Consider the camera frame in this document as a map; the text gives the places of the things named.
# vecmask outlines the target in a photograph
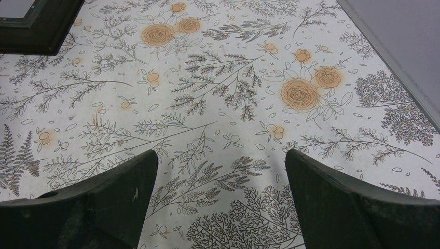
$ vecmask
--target black object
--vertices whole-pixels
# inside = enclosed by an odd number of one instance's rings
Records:
[[[337,1],[440,132],[440,1]]]
[[[438,249],[440,201],[392,192],[291,149],[286,170],[307,249]]]
[[[157,168],[149,150],[38,199],[0,202],[0,247],[137,248]]]
[[[84,0],[35,0],[24,18],[0,17],[0,53],[58,53]]]

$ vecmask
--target floral tablecloth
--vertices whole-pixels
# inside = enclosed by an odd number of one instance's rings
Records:
[[[0,199],[153,149],[139,248],[305,248],[291,148],[438,199],[439,136],[335,1],[86,0],[57,56],[0,54]]]

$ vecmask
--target botanical pattern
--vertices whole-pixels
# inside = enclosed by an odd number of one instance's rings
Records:
[[[305,248],[297,149],[439,199],[439,134],[334,0],[86,0],[56,56],[0,54],[0,200],[153,149],[138,248]]]

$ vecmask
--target metal edge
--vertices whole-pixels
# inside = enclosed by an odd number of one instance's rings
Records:
[[[376,50],[377,55],[385,63],[388,69],[400,81],[403,88],[408,92],[409,96],[426,115],[428,121],[431,122],[435,130],[440,133],[440,113],[438,113],[435,107],[426,100],[427,97],[417,89],[416,85],[414,84],[415,81],[405,72],[404,69],[402,69],[396,59],[388,53],[387,49],[381,44],[368,25],[356,15],[356,11],[351,7],[351,5],[346,0],[336,1],[340,4],[348,17],[353,21],[354,25],[365,36],[373,49]]]

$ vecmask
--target floral pattern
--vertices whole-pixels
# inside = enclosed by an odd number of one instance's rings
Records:
[[[440,199],[440,136],[334,0],[87,0],[58,55],[0,54],[0,200],[156,151],[138,248],[305,248],[289,149]]]

